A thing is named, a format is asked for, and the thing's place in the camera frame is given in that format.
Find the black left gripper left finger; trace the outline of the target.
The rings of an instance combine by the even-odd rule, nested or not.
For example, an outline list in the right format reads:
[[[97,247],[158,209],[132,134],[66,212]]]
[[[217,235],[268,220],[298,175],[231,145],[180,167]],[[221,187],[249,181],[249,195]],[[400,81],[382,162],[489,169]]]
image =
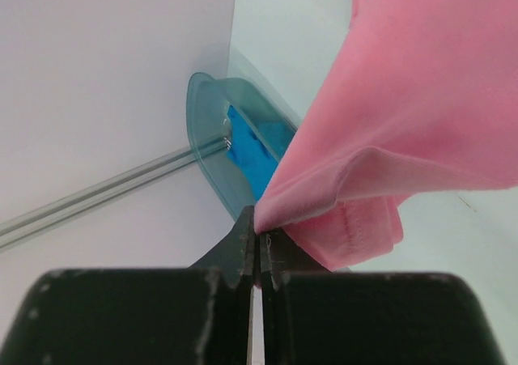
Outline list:
[[[251,206],[187,268],[61,269],[25,295],[4,364],[248,364]]]

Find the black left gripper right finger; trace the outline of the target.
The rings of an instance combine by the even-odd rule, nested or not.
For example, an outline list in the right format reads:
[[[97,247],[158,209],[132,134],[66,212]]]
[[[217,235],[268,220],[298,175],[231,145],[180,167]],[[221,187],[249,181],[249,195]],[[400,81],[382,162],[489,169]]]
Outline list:
[[[268,364],[502,364],[478,298],[440,272],[333,273],[284,231],[257,237]]]

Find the pink t shirt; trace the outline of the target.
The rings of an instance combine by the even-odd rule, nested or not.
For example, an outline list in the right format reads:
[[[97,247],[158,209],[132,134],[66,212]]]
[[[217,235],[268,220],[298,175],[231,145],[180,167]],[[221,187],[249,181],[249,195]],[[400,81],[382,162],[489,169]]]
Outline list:
[[[353,0],[254,215],[335,270],[393,250],[422,192],[517,184],[517,0]]]

